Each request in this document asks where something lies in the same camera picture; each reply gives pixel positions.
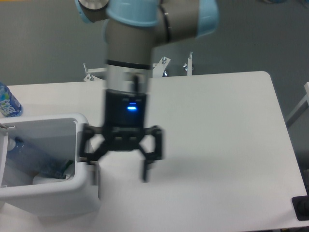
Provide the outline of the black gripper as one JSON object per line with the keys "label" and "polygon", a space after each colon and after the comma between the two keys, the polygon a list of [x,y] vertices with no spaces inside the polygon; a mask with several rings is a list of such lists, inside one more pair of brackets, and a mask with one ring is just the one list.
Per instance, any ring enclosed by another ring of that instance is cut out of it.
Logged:
{"label": "black gripper", "polygon": [[[108,151],[139,150],[143,155],[141,180],[148,182],[148,172],[156,161],[163,159],[163,130],[159,126],[144,128],[147,94],[105,91],[105,115],[102,127],[83,124],[78,150],[78,162],[93,164]],[[96,135],[104,137],[97,148],[92,146]],[[146,151],[141,145],[144,137],[151,137],[153,147]]]}

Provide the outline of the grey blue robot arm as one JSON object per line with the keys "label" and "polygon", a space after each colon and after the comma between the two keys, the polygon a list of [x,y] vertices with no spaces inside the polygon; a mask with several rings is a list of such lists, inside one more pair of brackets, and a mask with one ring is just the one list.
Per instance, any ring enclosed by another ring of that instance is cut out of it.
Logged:
{"label": "grey blue robot arm", "polygon": [[216,30],[214,0],[77,0],[84,22],[104,22],[107,42],[104,120],[83,126],[81,162],[93,163],[110,151],[139,150],[144,157],[141,179],[163,159],[163,130],[144,126],[148,84],[155,47]]}

